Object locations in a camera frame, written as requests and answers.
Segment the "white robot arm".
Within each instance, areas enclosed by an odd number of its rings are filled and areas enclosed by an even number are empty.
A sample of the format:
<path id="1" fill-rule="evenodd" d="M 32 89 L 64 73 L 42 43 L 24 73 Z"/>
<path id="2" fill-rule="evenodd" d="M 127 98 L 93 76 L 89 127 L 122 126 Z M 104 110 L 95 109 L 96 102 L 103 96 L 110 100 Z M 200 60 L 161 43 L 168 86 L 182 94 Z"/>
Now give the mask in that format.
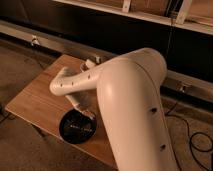
<path id="1" fill-rule="evenodd" d="M 62 68 L 50 83 L 56 96 L 95 89 L 119 171 L 179 171 L 161 103 L 164 57 L 142 48 L 73 75 Z"/>

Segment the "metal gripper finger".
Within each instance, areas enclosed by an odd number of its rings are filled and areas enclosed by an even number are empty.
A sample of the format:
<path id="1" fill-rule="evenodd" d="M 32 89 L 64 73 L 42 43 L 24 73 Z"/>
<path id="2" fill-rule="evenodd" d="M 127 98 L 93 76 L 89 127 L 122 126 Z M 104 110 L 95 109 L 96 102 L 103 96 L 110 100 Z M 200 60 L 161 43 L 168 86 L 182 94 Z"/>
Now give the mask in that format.
<path id="1" fill-rule="evenodd" d="M 96 115 L 94 112 L 90 111 L 90 110 L 84 110 L 83 112 L 83 115 L 89 117 L 91 120 L 95 120 L 96 119 Z"/>

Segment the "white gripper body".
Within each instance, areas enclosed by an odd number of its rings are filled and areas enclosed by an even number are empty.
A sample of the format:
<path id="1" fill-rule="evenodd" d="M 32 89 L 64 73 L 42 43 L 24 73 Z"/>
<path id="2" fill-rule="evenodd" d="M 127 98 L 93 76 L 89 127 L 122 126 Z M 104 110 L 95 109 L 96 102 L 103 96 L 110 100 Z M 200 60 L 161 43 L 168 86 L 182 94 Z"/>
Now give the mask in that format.
<path id="1" fill-rule="evenodd" d="M 66 98 L 72 104 L 73 108 L 80 112 L 85 111 L 89 106 L 89 104 L 84 99 L 82 99 L 79 95 L 70 94 L 70 95 L 66 95 Z"/>

